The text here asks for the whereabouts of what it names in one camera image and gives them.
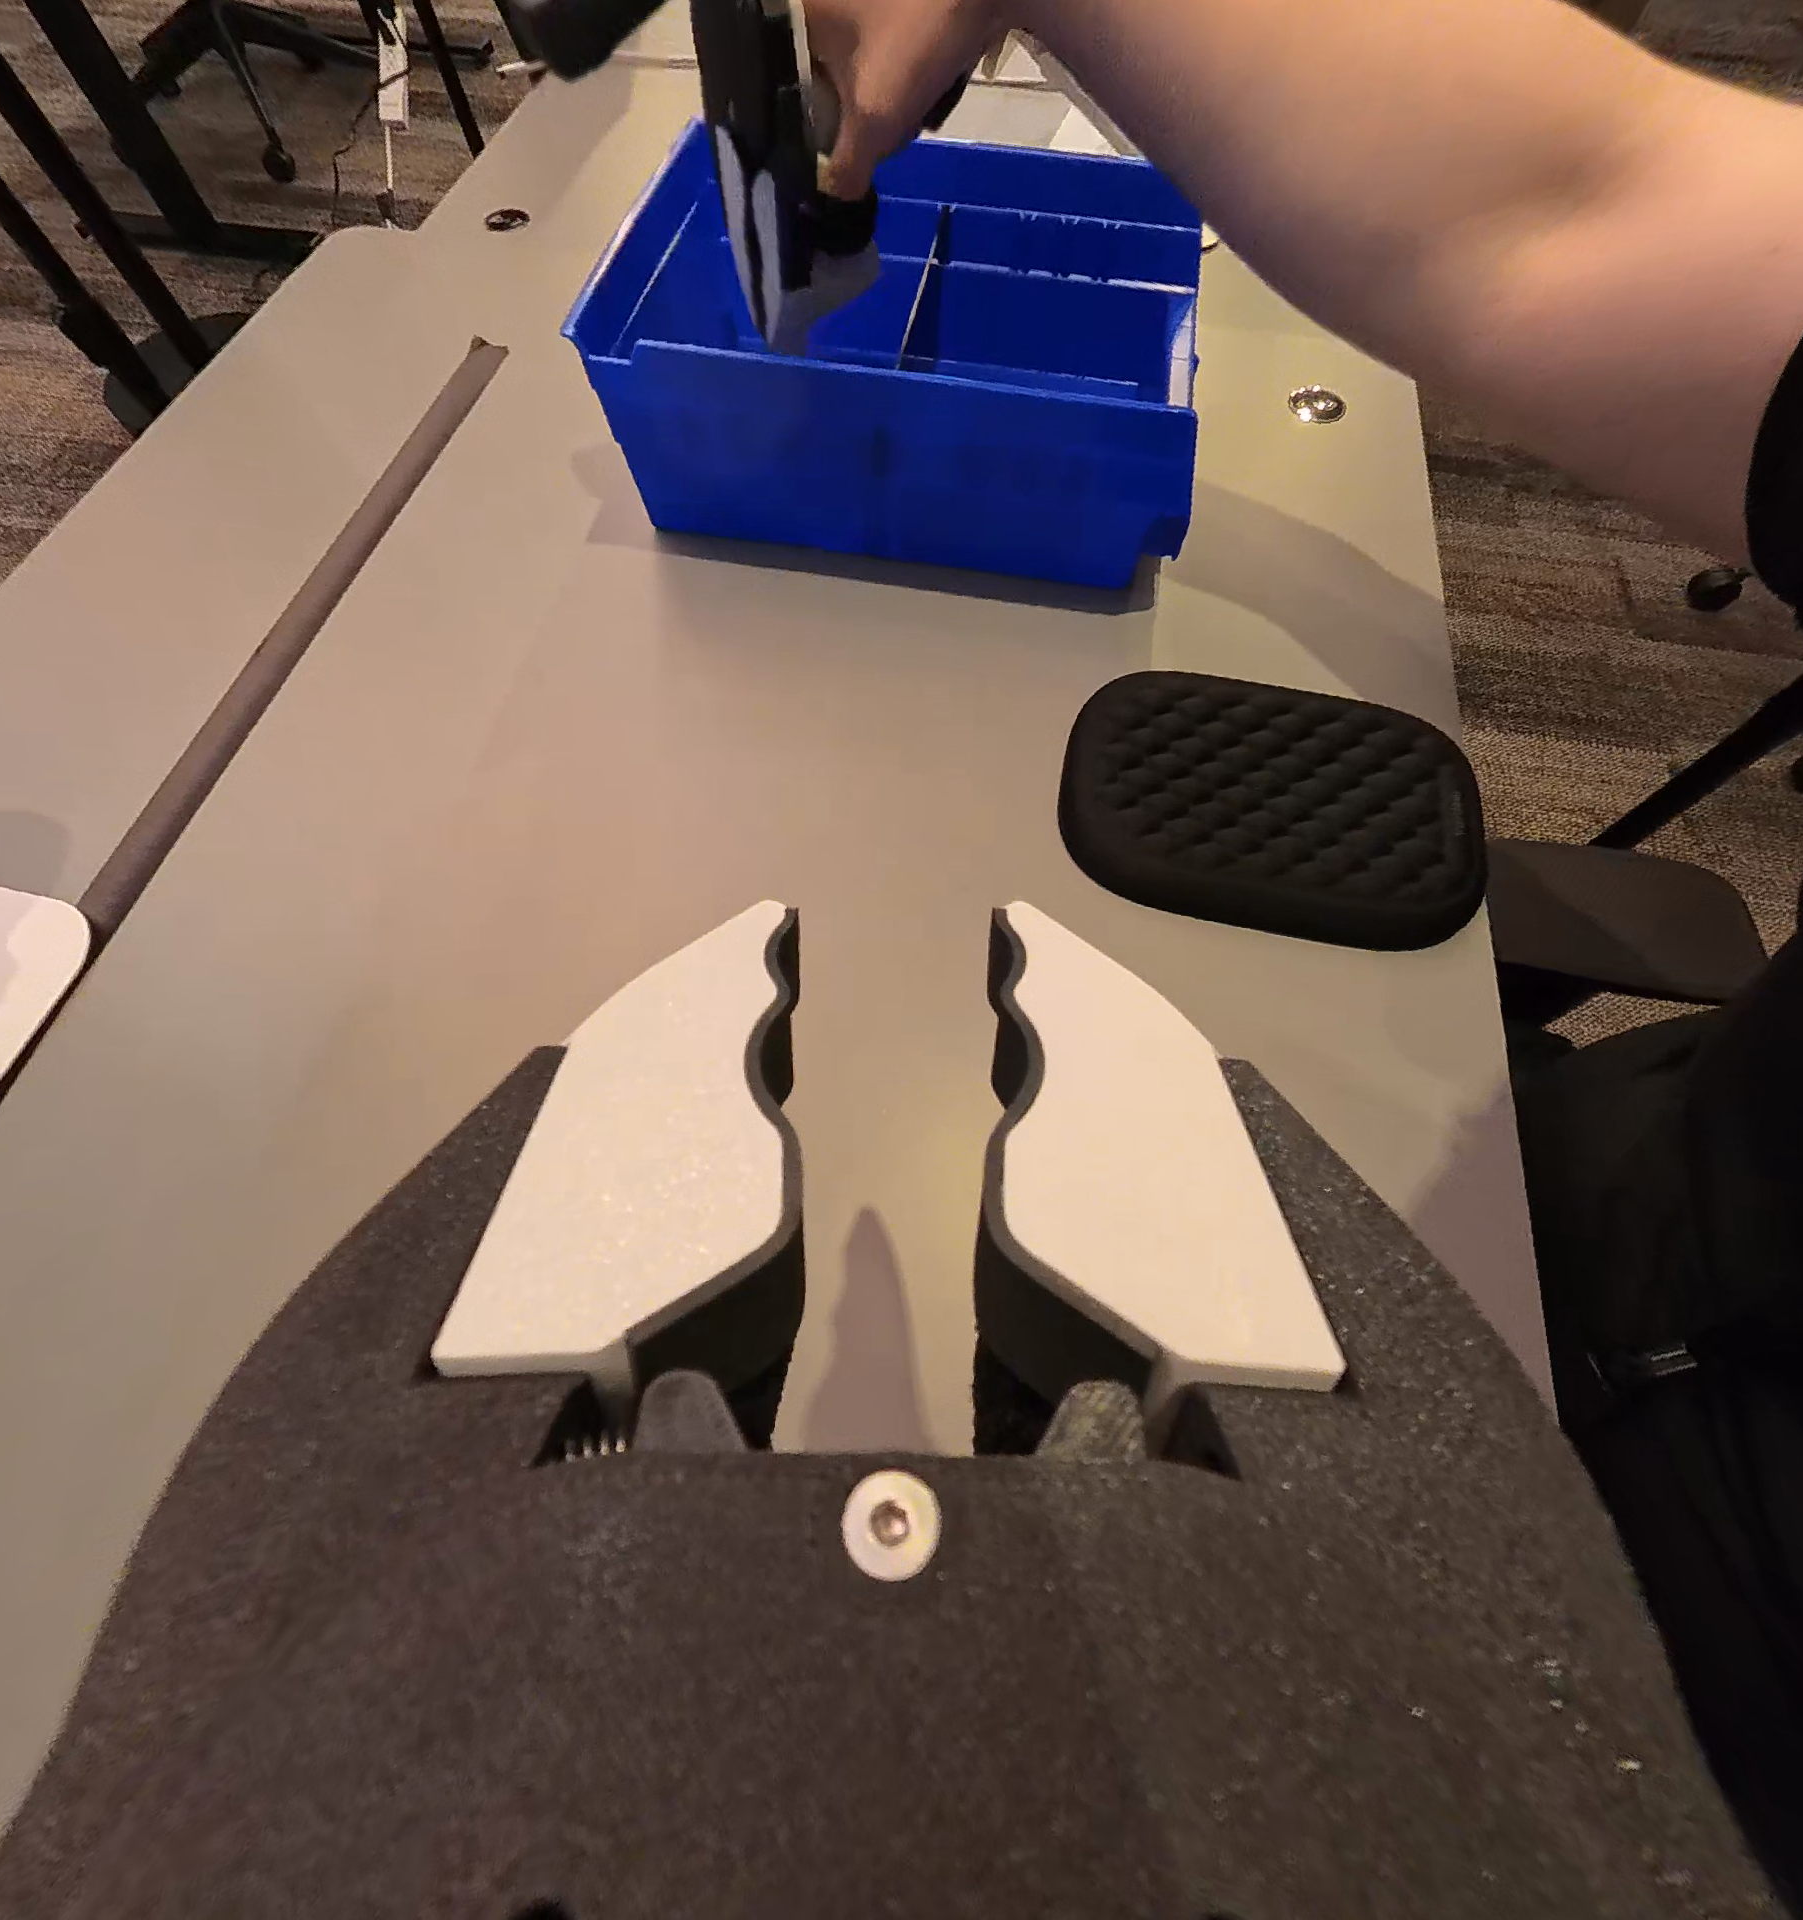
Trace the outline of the person's black shirt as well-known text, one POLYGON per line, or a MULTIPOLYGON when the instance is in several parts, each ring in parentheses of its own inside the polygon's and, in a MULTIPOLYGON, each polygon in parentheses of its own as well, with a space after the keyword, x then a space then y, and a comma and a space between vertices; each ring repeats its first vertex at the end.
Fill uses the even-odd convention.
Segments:
POLYGON ((1803 880, 1727 1006, 1520 1029, 1512 1092, 1560 1425, 1803 1917, 1803 880))

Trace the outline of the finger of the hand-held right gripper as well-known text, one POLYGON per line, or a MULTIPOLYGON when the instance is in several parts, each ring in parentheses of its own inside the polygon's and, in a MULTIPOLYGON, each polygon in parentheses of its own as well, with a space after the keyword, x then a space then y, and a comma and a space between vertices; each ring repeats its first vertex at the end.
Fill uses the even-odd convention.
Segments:
POLYGON ((727 243, 763 343, 801 356, 820 317, 816 258, 794 200, 766 162, 750 160, 729 127, 710 127, 727 243))
POLYGON ((808 339, 826 318, 864 298, 878 284, 880 273, 882 261, 875 242, 851 254, 815 252, 803 290, 803 336, 808 339))

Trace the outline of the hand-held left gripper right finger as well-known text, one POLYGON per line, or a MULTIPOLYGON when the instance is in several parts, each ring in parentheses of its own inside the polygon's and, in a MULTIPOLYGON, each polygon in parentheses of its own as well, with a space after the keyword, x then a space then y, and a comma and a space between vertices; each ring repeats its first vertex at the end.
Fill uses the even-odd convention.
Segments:
POLYGON ((1112 1381, 1149 1420, 1197 1387, 1335 1393, 1343 1349, 1202 1032, 1024 901, 991 914, 986 1000, 983 1349, 1045 1402, 1112 1381))

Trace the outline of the person's right hand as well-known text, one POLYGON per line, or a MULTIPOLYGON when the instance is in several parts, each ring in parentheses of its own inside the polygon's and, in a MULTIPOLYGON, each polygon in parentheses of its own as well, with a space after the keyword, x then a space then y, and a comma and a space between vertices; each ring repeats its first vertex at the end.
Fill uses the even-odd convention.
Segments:
POLYGON ((808 50, 836 100, 818 165, 835 200, 866 196, 875 169, 926 126, 930 108, 1018 27, 1008 3, 811 3, 808 50))

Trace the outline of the black metal desk frame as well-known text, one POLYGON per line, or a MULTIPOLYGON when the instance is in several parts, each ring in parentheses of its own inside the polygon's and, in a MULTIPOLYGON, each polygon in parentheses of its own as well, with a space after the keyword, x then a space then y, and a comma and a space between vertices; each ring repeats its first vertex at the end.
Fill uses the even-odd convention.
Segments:
POLYGON ((242 317, 192 321, 145 256, 145 246, 292 271, 316 249, 319 235, 218 216, 128 81, 86 5, 26 5, 24 10, 154 212, 119 214, 107 207, 96 179, 2 50, 0 124, 139 303, 151 333, 143 342, 127 335, 2 173, 0 229, 47 290, 59 333, 102 373, 107 412, 137 437, 242 324, 242 317))

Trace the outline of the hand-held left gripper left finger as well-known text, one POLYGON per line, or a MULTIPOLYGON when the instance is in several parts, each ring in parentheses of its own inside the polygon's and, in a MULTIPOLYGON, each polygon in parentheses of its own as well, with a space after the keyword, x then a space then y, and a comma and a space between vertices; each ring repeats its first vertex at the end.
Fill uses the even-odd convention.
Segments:
POLYGON ((433 1337, 439 1376, 582 1376, 632 1405, 675 1367, 740 1387, 792 1351, 797 1000, 797 910, 759 901, 578 1024, 433 1337))

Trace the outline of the grey desk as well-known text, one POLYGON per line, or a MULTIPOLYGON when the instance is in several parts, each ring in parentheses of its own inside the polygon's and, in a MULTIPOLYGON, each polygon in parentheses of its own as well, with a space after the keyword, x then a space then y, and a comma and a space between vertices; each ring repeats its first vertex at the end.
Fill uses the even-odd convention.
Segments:
POLYGON ((332 242, 180 459, 343 469, 261 586, 192 552, 174 641, 248 658, 468 361, 505 352, 0 1104, 0 1834, 121 1569, 294 1285, 532 1047, 753 907, 800 912, 808 1310, 794 1452, 965 1452, 997 1104, 991 912, 1026 901, 1252 1062, 1528 1369, 1537 1283, 1490 929, 1377 956, 1175 921, 1057 840, 1087 699, 1138 668, 1459 735, 1416 388, 1227 252, 1197 303, 1180 558, 1125 593, 665 540, 559 336, 695 105, 649 57, 537 89, 414 235, 332 242), (529 224, 488 234, 484 214, 529 224), (1345 400, 1304 424, 1287 393, 1345 400))

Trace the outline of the blue divided plastic bin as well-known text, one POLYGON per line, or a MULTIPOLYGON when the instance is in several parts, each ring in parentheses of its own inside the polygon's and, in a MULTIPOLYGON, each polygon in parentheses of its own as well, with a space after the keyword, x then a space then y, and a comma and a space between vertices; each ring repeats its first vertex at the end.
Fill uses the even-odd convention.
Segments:
POLYGON ((563 324, 652 527, 1085 589, 1175 558, 1202 223, 1172 179, 923 138, 877 186, 878 281, 781 356, 682 127, 563 324))

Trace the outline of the person's right forearm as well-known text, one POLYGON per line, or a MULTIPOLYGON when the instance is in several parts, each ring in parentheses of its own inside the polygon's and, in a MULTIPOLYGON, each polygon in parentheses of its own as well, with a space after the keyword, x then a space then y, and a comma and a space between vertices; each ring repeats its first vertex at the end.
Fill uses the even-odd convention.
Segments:
POLYGON ((1286 301, 1803 604, 1803 105, 1573 5, 1004 15, 1286 301))

